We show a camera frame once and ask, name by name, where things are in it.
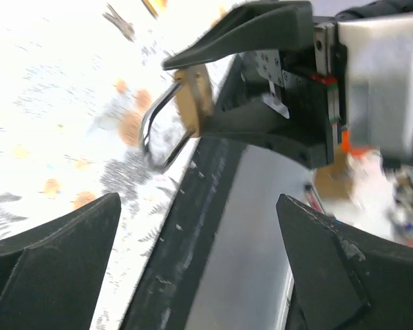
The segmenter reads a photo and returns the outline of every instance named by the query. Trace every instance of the white tablecloth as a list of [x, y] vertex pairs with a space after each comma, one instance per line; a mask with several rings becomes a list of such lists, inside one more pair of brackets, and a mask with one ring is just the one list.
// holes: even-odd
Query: white tablecloth
[[[158, 175], [125, 123], [171, 84], [162, 59], [220, 11], [216, 2], [173, 0], [155, 20], [140, 1], [111, 5], [133, 23], [133, 43], [104, 20], [103, 1], [0, 1], [0, 239], [118, 192], [123, 210], [91, 326], [106, 330], [122, 320], [196, 144]], [[209, 65], [216, 93], [230, 60]], [[165, 154], [182, 133], [171, 104], [154, 151]]]

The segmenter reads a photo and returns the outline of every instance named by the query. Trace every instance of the padlock shackle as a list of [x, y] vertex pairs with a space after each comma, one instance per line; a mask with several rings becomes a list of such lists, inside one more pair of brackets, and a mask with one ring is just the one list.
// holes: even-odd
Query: padlock shackle
[[180, 141], [176, 144], [168, 157], [165, 158], [163, 163], [156, 163], [153, 159], [150, 147], [150, 134], [151, 126], [156, 116], [164, 109], [165, 105], [171, 101], [178, 90], [182, 87], [180, 82], [174, 82], [147, 110], [139, 128], [139, 147], [146, 159], [149, 167], [153, 171], [165, 172], [175, 161], [181, 150], [187, 144], [189, 138], [193, 135], [193, 132], [186, 131]]

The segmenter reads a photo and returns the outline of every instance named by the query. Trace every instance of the pliers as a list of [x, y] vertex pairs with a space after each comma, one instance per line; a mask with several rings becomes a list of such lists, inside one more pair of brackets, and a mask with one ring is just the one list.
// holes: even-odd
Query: pliers
[[105, 12], [103, 14], [104, 18], [106, 18], [110, 23], [115, 25], [128, 41], [133, 41], [135, 34], [133, 24], [124, 21], [111, 5], [107, 4], [107, 7], [112, 13], [110, 14], [108, 12]]

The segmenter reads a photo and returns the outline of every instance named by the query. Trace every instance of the screw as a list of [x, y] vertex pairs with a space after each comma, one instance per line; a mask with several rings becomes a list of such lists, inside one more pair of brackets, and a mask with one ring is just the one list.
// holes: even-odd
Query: screw
[[317, 40], [317, 42], [315, 43], [315, 45], [317, 46], [317, 49], [319, 51], [321, 51], [323, 49], [323, 44], [321, 43], [320, 40]]

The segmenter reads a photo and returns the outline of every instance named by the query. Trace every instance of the cardboard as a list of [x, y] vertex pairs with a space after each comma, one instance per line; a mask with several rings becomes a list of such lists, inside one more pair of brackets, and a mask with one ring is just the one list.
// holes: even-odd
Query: cardboard
[[314, 185], [323, 200], [350, 199], [353, 181], [347, 172], [347, 156], [338, 148], [334, 162], [315, 172]]

